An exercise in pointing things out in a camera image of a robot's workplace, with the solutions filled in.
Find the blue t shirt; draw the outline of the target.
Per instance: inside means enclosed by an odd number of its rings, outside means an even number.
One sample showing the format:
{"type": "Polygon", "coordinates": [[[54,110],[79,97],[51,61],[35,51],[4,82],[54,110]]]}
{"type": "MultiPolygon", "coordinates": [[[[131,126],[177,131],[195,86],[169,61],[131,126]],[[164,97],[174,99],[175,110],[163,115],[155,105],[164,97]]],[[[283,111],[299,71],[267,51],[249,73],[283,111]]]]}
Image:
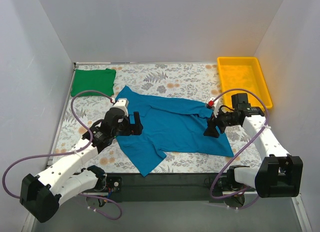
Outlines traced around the blue t shirt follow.
{"type": "Polygon", "coordinates": [[[165,158],[167,152],[202,153],[233,157],[225,134],[205,136],[212,111],[205,104],[184,98],[143,95],[125,86],[117,99],[129,101],[128,113],[139,112],[141,135],[118,136],[120,149],[142,176],[147,176],[165,158]]]}

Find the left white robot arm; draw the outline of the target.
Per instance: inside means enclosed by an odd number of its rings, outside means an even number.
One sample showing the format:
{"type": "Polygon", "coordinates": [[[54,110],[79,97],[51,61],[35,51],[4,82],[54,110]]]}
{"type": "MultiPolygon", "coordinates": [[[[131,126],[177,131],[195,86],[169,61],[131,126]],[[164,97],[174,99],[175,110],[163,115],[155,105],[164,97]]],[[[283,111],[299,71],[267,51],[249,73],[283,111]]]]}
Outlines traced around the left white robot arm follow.
{"type": "Polygon", "coordinates": [[[139,136],[143,125],[137,111],[134,123],[126,109],[112,107],[74,146],[70,155],[65,155],[44,171],[33,176],[26,175],[21,183],[19,202],[40,223],[47,222],[67,200],[83,191],[93,189],[101,192],[106,188],[106,173],[92,165],[75,174],[86,162],[110,146],[117,136],[139,136]]]}

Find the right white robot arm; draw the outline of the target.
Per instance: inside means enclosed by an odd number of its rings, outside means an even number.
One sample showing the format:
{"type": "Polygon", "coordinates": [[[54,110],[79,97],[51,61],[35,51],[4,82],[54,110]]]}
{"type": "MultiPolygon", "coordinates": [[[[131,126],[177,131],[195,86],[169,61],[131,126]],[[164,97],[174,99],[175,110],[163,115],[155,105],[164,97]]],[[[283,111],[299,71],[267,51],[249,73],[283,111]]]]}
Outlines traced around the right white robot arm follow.
{"type": "Polygon", "coordinates": [[[303,161],[292,156],[277,140],[269,127],[268,116],[258,106],[249,103],[245,92],[231,96],[232,107],[224,112],[224,105],[217,98],[209,98],[205,106],[212,115],[207,120],[204,136],[218,138],[227,127],[241,126],[250,136],[249,145],[254,144],[260,158],[259,168],[247,165],[233,165],[223,171],[226,176],[214,179],[232,191],[243,192],[253,188],[261,198],[297,197],[300,192],[303,161]]]}

